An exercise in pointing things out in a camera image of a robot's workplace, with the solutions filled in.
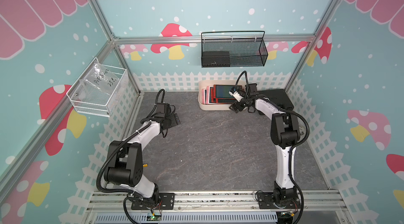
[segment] red mushroom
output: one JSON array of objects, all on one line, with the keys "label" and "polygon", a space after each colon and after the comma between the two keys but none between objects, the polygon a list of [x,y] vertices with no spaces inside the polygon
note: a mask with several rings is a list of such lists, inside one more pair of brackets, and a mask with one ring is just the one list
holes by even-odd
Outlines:
[{"label": "red mushroom", "polygon": [[51,186],[49,183],[39,184],[35,181],[48,164],[48,161],[36,161],[31,164],[1,206],[3,224],[20,224],[24,219],[28,202],[32,202],[37,207],[42,204]]},{"label": "red mushroom", "polygon": [[124,54],[125,58],[130,58],[133,61],[138,61],[141,60],[142,57],[139,55],[140,52],[148,52],[146,46],[144,44],[126,44],[126,45],[121,45],[120,49],[122,53]]},{"label": "red mushroom", "polygon": [[[39,108],[42,119],[38,120],[38,124],[42,123],[50,115],[69,88],[70,85],[56,85],[41,94],[39,97]],[[72,131],[73,136],[78,138],[83,132],[86,122],[87,117],[78,114],[72,107],[46,142],[45,149],[48,155],[56,155],[62,149],[66,137],[66,129]]]},{"label": "red mushroom", "polygon": [[276,52],[289,50],[289,45],[287,42],[268,42],[266,43],[268,58],[267,60],[276,59]]},{"label": "red mushroom", "polygon": [[[301,41],[297,45],[292,48],[293,53],[301,53],[305,50],[308,42]],[[320,40],[317,42],[317,45],[314,47],[313,51],[310,53],[309,58],[307,59],[306,63],[308,66],[314,65],[314,59],[316,55],[320,56],[320,60],[323,64],[327,63],[328,58],[330,57],[331,53],[331,46],[332,46],[332,36],[330,28],[326,27],[323,35],[321,36]]]},{"label": "red mushroom", "polygon": [[404,180],[404,156],[388,154],[386,163],[392,172]]},{"label": "red mushroom", "polygon": [[[186,28],[176,23],[169,23],[163,29],[159,37],[190,37],[192,36]],[[169,59],[177,60],[183,59],[184,53],[181,50],[181,45],[195,47],[196,44],[153,44],[151,46],[151,51],[154,53],[161,53],[166,50],[170,51]]]},{"label": "red mushroom", "polygon": [[349,110],[347,120],[355,122],[358,126],[351,128],[351,133],[359,142],[363,142],[369,135],[373,137],[379,150],[384,150],[390,143],[391,127],[390,122],[384,114]]}]

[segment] light blue wall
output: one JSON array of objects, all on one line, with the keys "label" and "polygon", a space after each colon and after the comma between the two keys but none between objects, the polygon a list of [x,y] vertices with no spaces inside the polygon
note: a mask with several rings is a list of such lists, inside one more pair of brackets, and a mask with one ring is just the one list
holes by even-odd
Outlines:
[{"label": "light blue wall", "polygon": [[[357,191],[352,193],[353,188],[347,186],[351,181],[345,181],[347,176],[329,176],[340,168],[335,164],[323,167],[324,172],[329,176],[331,186],[342,190],[344,200],[349,204],[352,202],[349,209],[358,224],[373,223],[370,221],[372,214],[361,213],[366,206],[379,214],[375,220],[377,223],[402,223],[404,209],[393,191],[404,191],[404,181],[387,166],[386,156],[404,155],[401,130],[404,40],[393,35],[388,25],[377,24],[369,13],[362,14],[346,2],[338,8],[329,28],[333,48],[328,62],[322,64],[317,56],[314,66],[305,65],[298,80],[304,86],[303,92],[307,91],[307,98],[311,98],[311,105],[316,106],[315,112],[320,114],[320,121],[325,122],[325,131],[331,132],[330,140],[336,142],[336,151],[343,153],[343,164],[350,166],[348,178],[359,181]],[[385,115],[391,125],[389,145],[379,150],[372,136],[367,136],[363,142],[357,141],[350,131],[357,124],[347,120],[349,110]],[[309,140],[316,146],[319,138],[315,135],[311,137],[315,137]],[[327,152],[326,155],[320,157],[321,163],[327,162],[335,153]],[[358,192],[367,195],[367,201]],[[362,203],[364,208],[353,203],[359,197],[366,201]]]},{"label": "light blue wall", "polygon": [[[313,33],[328,2],[329,0],[99,0],[112,31],[118,37],[158,36],[168,23],[177,23],[192,35],[212,30],[264,30],[266,34]],[[252,15],[249,13],[250,9],[254,9]]]},{"label": "light blue wall", "polygon": [[[52,86],[72,85],[106,41],[87,4],[78,7],[72,16],[64,16],[58,26],[47,27],[46,34],[37,41],[25,41],[25,49],[12,59],[0,61],[1,76],[6,80],[0,95],[0,174],[8,167],[5,159],[17,156],[40,127],[39,96]],[[36,65],[42,65],[44,72],[36,71]]]}]

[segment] white polka dot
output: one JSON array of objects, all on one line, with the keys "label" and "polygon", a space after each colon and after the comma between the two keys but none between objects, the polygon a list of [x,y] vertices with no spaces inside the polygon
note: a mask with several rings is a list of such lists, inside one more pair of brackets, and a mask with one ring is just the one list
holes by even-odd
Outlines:
[{"label": "white polka dot", "polygon": [[376,142],[376,147],[381,151],[384,150],[384,144],[381,142]]},{"label": "white polka dot", "polygon": [[28,181],[23,180],[21,182],[18,183],[17,187],[15,188],[18,192],[23,192],[25,191],[25,189],[27,189],[29,186]]},{"label": "white polka dot", "polygon": [[62,93],[65,92],[65,85],[55,85],[55,86],[53,87],[53,90],[54,90],[55,92],[57,92],[58,94],[62,94]]},{"label": "white polka dot", "polygon": [[356,117],[351,118],[351,121],[355,122],[356,124],[359,124],[359,120]]},{"label": "white polka dot", "polygon": [[187,32],[187,29],[186,28],[184,28],[183,26],[179,26],[178,27],[178,30],[181,32],[181,33],[185,33],[185,32]]},{"label": "white polka dot", "polygon": [[15,156],[9,156],[6,158],[6,164],[11,164],[15,159]]},{"label": "white polka dot", "polygon": [[390,125],[384,126],[384,132],[386,132],[387,134],[391,134],[391,126]]},{"label": "white polka dot", "polygon": [[45,72],[45,67],[41,64],[36,64],[35,65],[35,70],[39,73],[44,73]]},{"label": "white polka dot", "polygon": [[8,203],[4,203],[4,204],[0,207],[0,210],[1,210],[1,217],[4,218],[4,217],[8,214],[8,212],[10,211],[10,209],[11,209],[11,205],[8,204]]},{"label": "white polka dot", "polygon": [[64,128],[57,134],[57,140],[61,143],[64,143],[65,139],[66,139],[66,129]]},{"label": "white polka dot", "polygon": [[323,40],[320,39],[320,40],[318,41],[318,43],[317,43],[317,48],[320,49],[321,46],[323,46]]},{"label": "white polka dot", "polygon": [[373,131],[377,130],[377,124],[374,122],[369,123],[369,129]]}]

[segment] yellow mushroom stem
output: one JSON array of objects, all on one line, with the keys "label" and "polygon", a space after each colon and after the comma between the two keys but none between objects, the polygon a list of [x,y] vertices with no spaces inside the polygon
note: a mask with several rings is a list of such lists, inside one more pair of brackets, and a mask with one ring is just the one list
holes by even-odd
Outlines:
[{"label": "yellow mushroom stem", "polygon": [[130,58],[131,58],[133,61],[139,61],[139,60],[142,59],[142,57],[139,55],[139,52],[137,52],[137,51],[131,52],[131,53],[130,53]]},{"label": "yellow mushroom stem", "polygon": [[363,142],[370,135],[369,131],[361,125],[351,128],[351,133],[358,142]]},{"label": "yellow mushroom stem", "polygon": [[178,60],[184,58],[184,53],[181,50],[181,45],[175,45],[169,48],[170,54],[169,59],[171,60]]},{"label": "yellow mushroom stem", "polygon": [[309,58],[307,59],[306,63],[308,66],[313,66],[314,65],[314,59],[316,58],[316,55],[318,55],[317,51],[313,50],[310,53]]}]

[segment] gray marble surface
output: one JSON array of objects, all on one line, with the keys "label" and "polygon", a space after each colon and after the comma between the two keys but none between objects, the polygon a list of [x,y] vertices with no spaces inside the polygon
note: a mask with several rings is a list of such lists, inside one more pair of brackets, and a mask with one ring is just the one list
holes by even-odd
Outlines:
[{"label": "gray marble surface", "polygon": [[[134,129],[152,110],[156,92],[146,92]],[[166,92],[181,125],[155,137],[143,151],[144,175],[160,191],[271,190],[277,172],[270,120],[246,110],[204,111],[197,92]],[[295,181],[301,189],[327,189],[307,143],[297,147]]]}]

